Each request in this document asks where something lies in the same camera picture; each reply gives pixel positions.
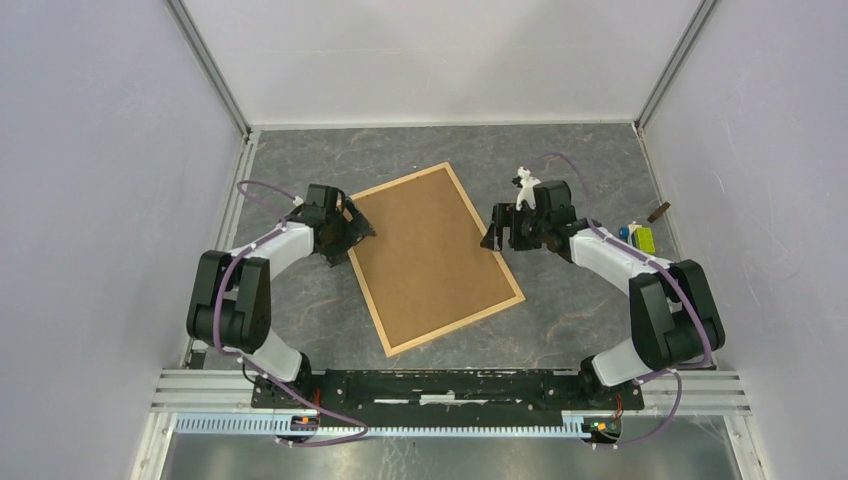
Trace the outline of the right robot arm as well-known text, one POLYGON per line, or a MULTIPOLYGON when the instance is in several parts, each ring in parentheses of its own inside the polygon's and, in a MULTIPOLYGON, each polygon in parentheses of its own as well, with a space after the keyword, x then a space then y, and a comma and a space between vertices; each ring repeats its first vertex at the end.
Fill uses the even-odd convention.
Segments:
POLYGON ((581 363, 577 392, 585 405, 602 408, 628 383, 711 365, 726 333, 700 264, 645 253, 594 220, 579 217, 563 180, 516 177, 513 182, 519 188, 517 198, 493 206, 481 247, 547 248, 594 272, 628 299, 629 337, 581 363))

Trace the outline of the toy car with green block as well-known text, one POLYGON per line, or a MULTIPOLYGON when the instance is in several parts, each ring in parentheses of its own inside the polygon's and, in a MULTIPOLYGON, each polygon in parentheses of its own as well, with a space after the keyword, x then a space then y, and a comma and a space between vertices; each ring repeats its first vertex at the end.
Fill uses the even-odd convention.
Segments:
POLYGON ((656 253, 653 231, 650 227, 631 222, 619 229, 618 236, 632 247, 649 255, 656 253))

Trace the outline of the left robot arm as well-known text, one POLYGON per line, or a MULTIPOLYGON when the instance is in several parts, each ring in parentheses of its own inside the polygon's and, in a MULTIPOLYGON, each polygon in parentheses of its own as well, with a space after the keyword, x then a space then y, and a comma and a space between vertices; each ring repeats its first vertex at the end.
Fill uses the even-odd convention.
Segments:
POLYGON ((234 356, 259 377, 276 384, 290 407, 314 394, 308 357, 271 328, 271 284, 301 259, 321 256, 336 266, 376 231, 353 199, 337 187, 311 184, 306 195, 287 193, 293 204, 264 235, 228 251, 204 252, 189 302, 186 330, 193 340, 234 356))

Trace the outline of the small brown block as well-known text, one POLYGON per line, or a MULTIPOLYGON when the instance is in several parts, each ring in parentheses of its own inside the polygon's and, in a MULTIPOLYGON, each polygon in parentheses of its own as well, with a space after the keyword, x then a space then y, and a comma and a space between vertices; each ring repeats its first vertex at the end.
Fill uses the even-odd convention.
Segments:
POLYGON ((647 221, 649 223, 654 223, 659 220, 666 211, 670 208, 671 204, 669 202, 663 202, 657 208, 655 208, 647 217, 647 221))

